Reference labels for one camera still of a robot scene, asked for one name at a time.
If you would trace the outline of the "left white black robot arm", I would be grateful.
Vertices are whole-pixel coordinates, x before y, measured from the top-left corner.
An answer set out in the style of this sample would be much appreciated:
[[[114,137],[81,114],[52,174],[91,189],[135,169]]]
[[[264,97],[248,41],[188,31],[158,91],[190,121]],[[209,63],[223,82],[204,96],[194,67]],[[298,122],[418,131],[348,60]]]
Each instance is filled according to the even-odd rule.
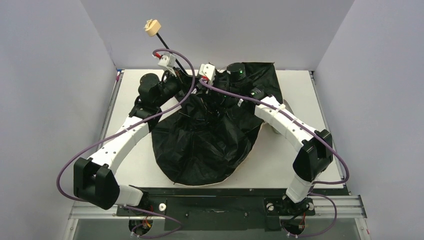
[[[192,81],[178,71],[160,80],[147,73],[139,80],[138,96],[128,117],[107,143],[88,158],[79,157],[73,164],[73,194],[104,210],[114,205],[139,206],[144,192],[120,185],[115,174],[131,150],[159,123],[162,105],[180,91],[188,91]]]

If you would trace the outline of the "beige umbrella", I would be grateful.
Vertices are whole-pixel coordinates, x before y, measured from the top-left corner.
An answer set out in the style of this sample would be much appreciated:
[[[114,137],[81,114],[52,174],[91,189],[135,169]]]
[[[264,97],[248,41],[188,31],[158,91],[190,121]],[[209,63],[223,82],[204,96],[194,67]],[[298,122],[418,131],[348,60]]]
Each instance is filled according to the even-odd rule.
[[[181,108],[158,122],[151,131],[154,157],[161,171],[174,183],[185,186],[217,184],[227,179],[246,159],[257,140],[263,120],[254,114],[254,103],[239,107],[231,96],[230,104],[206,104],[208,93],[179,62],[192,81],[188,91],[173,98]],[[276,70],[269,62],[235,62],[226,71],[216,72],[214,83],[230,84],[230,92],[246,96],[257,86],[283,102]]]

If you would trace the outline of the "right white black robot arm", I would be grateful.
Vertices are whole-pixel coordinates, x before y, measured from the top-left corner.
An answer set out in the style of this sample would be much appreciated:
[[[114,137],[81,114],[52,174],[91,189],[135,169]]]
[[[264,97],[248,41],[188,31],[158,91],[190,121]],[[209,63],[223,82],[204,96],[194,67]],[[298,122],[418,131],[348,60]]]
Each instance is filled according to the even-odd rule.
[[[294,177],[283,198],[290,199],[294,204],[304,201],[317,178],[333,162],[331,134],[325,129],[317,131],[300,121],[287,110],[285,104],[279,103],[275,96],[266,92],[262,85],[252,88],[246,96],[214,87],[216,72],[214,65],[202,64],[198,70],[200,83],[209,90],[238,98],[239,107],[255,104],[254,115],[268,123],[293,146],[297,152],[292,164]]]

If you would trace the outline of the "mint green umbrella case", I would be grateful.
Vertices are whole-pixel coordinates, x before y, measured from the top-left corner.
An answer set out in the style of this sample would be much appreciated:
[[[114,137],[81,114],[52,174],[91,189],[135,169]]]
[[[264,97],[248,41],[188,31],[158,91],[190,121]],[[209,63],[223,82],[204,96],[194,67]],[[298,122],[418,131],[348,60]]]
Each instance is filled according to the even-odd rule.
[[[278,120],[276,117],[279,117],[279,114],[282,114],[289,121],[289,125],[287,125],[287,126],[284,125],[285,130],[284,130],[283,135],[286,136],[286,134],[288,132],[290,132],[290,133],[295,132],[296,131],[296,127],[295,127],[296,117],[293,115],[293,111],[292,111],[289,103],[286,101],[285,98],[282,100],[282,104],[280,104],[277,107],[277,109],[275,109],[274,112],[272,113],[272,121],[271,121],[271,123],[269,123],[269,125],[272,125],[272,129],[273,129],[274,133],[281,135],[279,130],[274,127],[274,123],[276,123],[276,121]]]

